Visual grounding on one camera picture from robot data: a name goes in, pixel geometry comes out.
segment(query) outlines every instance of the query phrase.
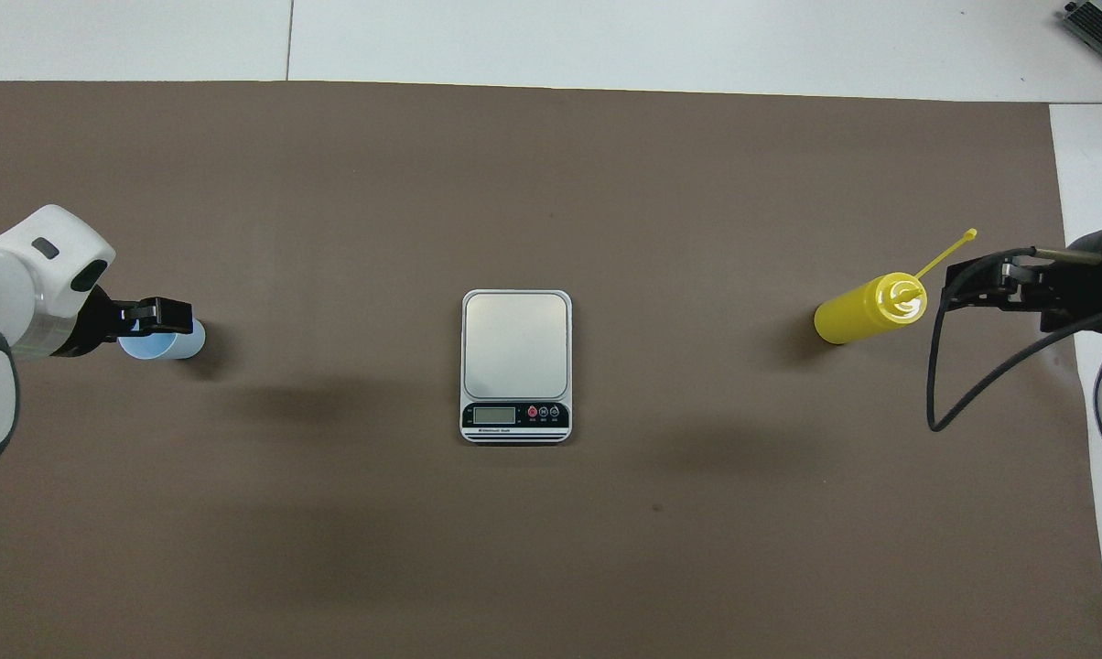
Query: brown table surface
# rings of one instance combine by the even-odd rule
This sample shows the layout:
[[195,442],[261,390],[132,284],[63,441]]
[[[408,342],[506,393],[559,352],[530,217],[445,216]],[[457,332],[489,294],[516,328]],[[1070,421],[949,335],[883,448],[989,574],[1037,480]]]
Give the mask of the brown table surface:
[[[208,342],[21,366],[0,657],[1102,657],[1070,343],[934,435],[929,322],[811,328],[1061,246],[1042,105],[0,84],[0,230],[46,203]],[[566,445],[458,436],[478,288],[575,301]],[[942,404],[1036,327],[955,314]]]

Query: kitchen scale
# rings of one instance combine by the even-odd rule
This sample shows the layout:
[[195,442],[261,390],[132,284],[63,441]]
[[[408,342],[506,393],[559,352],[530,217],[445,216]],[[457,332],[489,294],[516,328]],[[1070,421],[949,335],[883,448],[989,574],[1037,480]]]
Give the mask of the kitchen scale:
[[571,434],[571,298],[476,289],[462,300],[462,436],[547,445]]

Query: yellow bottle nozzle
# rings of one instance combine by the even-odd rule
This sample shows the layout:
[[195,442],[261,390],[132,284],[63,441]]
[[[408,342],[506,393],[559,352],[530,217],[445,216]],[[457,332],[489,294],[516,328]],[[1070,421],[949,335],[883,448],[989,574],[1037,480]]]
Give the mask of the yellow bottle nozzle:
[[917,274],[915,274],[915,277],[918,278],[918,279],[921,279],[921,276],[923,276],[925,273],[931,271],[932,267],[936,267],[939,262],[942,262],[942,260],[946,257],[948,257],[949,255],[952,255],[953,250],[957,250],[958,247],[964,246],[965,242],[970,242],[971,240],[973,240],[974,238],[976,238],[977,235],[979,235],[979,230],[977,229],[968,229],[968,230],[965,230],[965,234],[962,234],[962,237],[957,242],[953,242],[953,245],[950,246],[950,247],[948,247],[948,249],[946,249],[946,251],[941,251],[940,255],[937,255],[937,258],[932,259],[932,261],[929,262],[929,266],[921,268],[921,271],[918,272]]
[[901,294],[892,298],[890,301],[892,303],[894,303],[894,305],[903,305],[907,303],[907,301],[918,300],[918,298],[920,298],[923,294],[925,294],[923,289],[908,289],[908,291],[905,291]]

